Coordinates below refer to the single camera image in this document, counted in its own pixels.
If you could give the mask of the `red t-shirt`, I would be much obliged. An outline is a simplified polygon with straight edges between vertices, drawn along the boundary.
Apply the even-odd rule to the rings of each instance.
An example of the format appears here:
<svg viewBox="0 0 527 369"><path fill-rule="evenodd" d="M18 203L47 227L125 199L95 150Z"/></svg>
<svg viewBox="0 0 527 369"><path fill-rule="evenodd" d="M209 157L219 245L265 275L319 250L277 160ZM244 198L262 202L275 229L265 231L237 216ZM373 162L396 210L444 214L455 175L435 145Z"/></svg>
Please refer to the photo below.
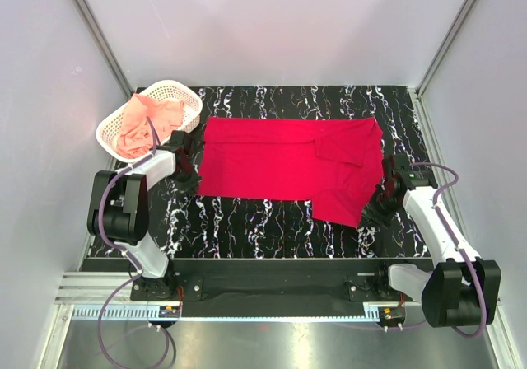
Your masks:
<svg viewBox="0 0 527 369"><path fill-rule="evenodd" d="M211 117L198 173L202 196L309 200L315 219L357 227L380 183L383 132L375 118Z"/></svg>

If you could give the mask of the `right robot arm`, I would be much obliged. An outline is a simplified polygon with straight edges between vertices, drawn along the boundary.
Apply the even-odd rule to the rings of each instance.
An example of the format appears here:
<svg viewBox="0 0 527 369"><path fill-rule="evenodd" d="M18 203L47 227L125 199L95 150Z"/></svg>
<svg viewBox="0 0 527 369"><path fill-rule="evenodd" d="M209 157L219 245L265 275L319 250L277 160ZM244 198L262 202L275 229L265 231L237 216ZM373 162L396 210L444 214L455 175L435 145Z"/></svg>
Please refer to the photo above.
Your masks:
<svg viewBox="0 0 527 369"><path fill-rule="evenodd" d="M387 227L405 211L427 246L434 269L427 273L414 264L391 264L374 279L378 297L392 300L400 293L422 307L433 328L452 328L467 339L482 335L496 313L501 269L483 259L455 225L442 194L459 181L452 169L450 182L439 185L432 162L412 163L404 155L382 161L383 179L364 207L363 227Z"/></svg>

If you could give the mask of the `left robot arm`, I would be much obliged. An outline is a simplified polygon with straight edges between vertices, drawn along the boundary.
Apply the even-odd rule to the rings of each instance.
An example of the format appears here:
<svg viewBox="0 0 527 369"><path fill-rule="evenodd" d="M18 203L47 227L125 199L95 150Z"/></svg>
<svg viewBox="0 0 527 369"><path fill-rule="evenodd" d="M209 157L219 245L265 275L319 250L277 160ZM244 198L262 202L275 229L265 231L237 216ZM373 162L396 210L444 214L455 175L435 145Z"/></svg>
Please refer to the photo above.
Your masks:
<svg viewBox="0 0 527 369"><path fill-rule="evenodd" d="M148 191L164 179L178 191L196 190L200 182L190 163L193 138L174 131L169 141L140 161L116 171L101 170L92 185L87 230L118 250L159 299L172 298L178 280L169 274L168 257L149 235Z"/></svg>

